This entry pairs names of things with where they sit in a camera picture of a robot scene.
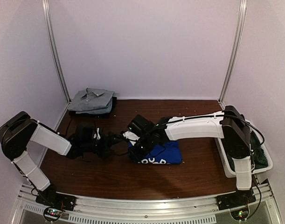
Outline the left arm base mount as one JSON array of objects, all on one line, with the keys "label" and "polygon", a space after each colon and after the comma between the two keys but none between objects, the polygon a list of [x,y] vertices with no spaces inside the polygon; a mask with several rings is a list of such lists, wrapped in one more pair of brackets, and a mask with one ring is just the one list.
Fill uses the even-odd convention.
[{"label": "left arm base mount", "polygon": [[43,191],[38,193],[35,201],[39,204],[43,204],[59,210],[73,211],[76,197],[66,194],[60,194],[57,192]]}]

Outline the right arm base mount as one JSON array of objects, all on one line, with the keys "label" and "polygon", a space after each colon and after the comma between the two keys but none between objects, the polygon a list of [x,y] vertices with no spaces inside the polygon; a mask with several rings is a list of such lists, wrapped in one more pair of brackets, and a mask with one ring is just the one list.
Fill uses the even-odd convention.
[{"label": "right arm base mount", "polygon": [[256,201],[253,190],[237,190],[233,193],[218,195],[216,197],[218,209],[226,210],[246,206]]}]

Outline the grey polo shirt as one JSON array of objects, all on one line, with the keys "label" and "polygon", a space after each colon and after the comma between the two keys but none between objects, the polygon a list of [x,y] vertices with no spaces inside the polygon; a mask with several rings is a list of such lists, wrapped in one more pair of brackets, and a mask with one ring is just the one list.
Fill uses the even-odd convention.
[{"label": "grey polo shirt", "polygon": [[69,111],[86,112],[108,108],[112,104],[114,91],[85,88],[78,91],[69,105]]}]

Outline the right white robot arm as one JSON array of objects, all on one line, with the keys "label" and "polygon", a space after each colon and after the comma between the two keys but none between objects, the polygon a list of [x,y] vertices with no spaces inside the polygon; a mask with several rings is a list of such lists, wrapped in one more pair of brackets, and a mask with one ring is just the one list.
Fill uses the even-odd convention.
[{"label": "right white robot arm", "polygon": [[122,137],[132,145],[129,154],[141,161],[156,145],[191,138],[221,139],[224,151],[232,158],[236,173],[236,189],[232,202],[242,206],[250,198],[252,186],[250,125],[235,107],[190,117],[163,117],[153,123],[137,115]]}]

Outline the blue garment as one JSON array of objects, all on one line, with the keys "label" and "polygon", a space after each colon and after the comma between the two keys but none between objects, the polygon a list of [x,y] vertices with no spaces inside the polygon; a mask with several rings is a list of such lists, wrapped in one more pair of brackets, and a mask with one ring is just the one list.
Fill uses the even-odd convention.
[{"label": "blue garment", "polygon": [[156,145],[153,150],[146,155],[141,164],[180,164],[182,162],[182,154],[178,141],[170,141],[164,143],[163,146]]}]

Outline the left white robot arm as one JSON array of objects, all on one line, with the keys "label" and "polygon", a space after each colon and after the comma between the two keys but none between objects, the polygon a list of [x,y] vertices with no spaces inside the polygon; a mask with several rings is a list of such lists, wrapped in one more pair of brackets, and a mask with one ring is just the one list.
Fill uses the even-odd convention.
[{"label": "left white robot arm", "polygon": [[0,127],[3,154],[37,191],[43,192],[42,200],[49,207],[56,207],[60,197],[51,190],[52,183],[33,160],[28,151],[29,146],[49,149],[71,160],[83,157],[86,153],[94,153],[106,159],[114,154],[111,147],[121,141],[122,137],[118,134],[105,134],[101,128],[86,124],[79,124],[72,135],[66,136],[31,118],[25,111],[16,114]]}]

